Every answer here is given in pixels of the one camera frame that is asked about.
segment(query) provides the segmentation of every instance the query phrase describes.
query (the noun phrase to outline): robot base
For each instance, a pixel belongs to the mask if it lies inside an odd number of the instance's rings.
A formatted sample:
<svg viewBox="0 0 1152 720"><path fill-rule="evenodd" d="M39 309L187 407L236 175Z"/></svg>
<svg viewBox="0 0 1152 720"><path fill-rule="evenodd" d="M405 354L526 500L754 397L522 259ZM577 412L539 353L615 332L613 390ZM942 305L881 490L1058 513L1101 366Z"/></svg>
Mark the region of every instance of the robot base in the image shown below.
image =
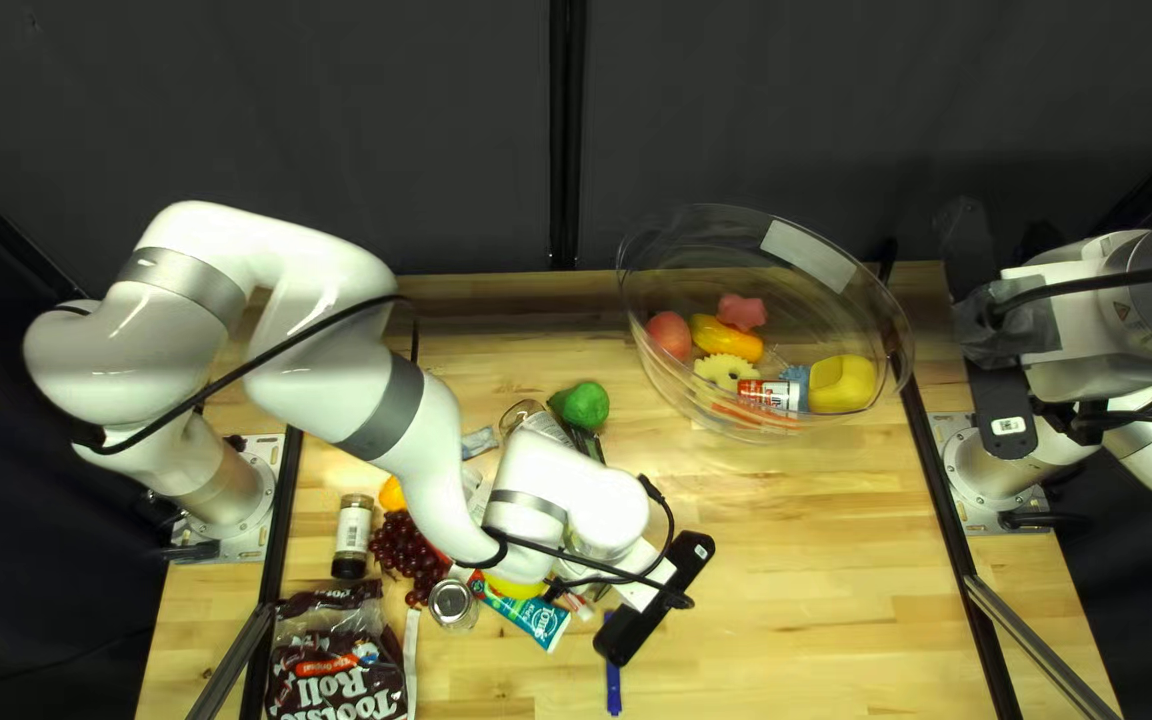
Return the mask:
<svg viewBox="0 0 1152 720"><path fill-rule="evenodd" d="M185 516L172 528L169 553L182 564L220 564L220 562L263 562L268 544L268 524L273 517L274 483L282 467L282 434L241 435L247 449L238 455L256 468L260 478L260 503L245 522L228 526L209 526L199 518ZM196 548L197 553L189 553Z"/></svg>
<svg viewBox="0 0 1152 720"><path fill-rule="evenodd" d="M954 455L954 448L967 438L967 432L977 432L971 425L970 412L929 412L926 419L932 425L932 433L939 444L942 463L946 457ZM1051 532L1051 528L1026 526L1009 531L999 523L999 513L1005 510L1025 509L1030 513L1047 513L1051 506L1041 486L1030 485L1009 499L988 499L972 492L964 483L955 482L958 478L950 464L945 464L945 476L950 479L950 492L957 507L958 521L963 523L963 532L969 537Z"/></svg>

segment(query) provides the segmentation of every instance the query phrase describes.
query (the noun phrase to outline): tom's toothpaste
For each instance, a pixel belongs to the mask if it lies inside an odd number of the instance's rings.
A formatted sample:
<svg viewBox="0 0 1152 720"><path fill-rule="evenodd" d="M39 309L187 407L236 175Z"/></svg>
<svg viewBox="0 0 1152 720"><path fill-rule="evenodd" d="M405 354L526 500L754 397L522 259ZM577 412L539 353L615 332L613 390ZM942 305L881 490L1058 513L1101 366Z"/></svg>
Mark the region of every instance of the tom's toothpaste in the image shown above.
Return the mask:
<svg viewBox="0 0 1152 720"><path fill-rule="evenodd" d="M503 598L492 589L479 570L470 575L469 584L470 592L487 604L492 611L505 615L511 623L536 638L545 652L554 651L573 619L562 607L554 607L540 598Z"/></svg>

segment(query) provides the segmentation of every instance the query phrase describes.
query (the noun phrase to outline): red grapes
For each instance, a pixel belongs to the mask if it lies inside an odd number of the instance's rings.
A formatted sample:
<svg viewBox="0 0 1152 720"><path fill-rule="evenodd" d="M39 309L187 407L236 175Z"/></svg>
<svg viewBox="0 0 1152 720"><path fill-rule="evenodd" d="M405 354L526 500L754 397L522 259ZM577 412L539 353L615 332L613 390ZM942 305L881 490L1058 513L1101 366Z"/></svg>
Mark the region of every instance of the red grapes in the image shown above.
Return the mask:
<svg viewBox="0 0 1152 720"><path fill-rule="evenodd" d="M450 564L438 556L407 510L385 514L380 529L371 535L367 550L386 570L396 570L404 578L412 578L412 589L404 598L408 607L426 605L429 591L441 581Z"/></svg>

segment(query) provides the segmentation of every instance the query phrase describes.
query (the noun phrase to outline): yellow gear toy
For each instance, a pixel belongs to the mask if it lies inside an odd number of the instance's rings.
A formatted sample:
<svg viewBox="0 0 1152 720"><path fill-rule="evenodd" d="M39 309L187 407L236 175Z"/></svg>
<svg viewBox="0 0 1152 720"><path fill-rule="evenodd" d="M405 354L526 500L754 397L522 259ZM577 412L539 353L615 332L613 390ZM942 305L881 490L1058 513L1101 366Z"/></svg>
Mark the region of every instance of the yellow gear toy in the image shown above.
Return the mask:
<svg viewBox="0 0 1152 720"><path fill-rule="evenodd" d="M741 380L757 380L761 377L748 359L727 354L702 357L691 366L691 371L730 392L736 392L736 384Z"/></svg>

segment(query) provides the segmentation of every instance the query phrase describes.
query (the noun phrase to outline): pink toy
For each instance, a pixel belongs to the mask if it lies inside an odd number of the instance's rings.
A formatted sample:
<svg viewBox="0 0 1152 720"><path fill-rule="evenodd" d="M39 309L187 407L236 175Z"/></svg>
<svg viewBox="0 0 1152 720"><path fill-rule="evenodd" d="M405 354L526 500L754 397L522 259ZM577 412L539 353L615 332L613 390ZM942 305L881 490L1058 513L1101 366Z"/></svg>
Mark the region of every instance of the pink toy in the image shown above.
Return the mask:
<svg viewBox="0 0 1152 720"><path fill-rule="evenodd" d="M767 324L767 308L758 297L727 294L718 301L718 321L748 333L750 328Z"/></svg>

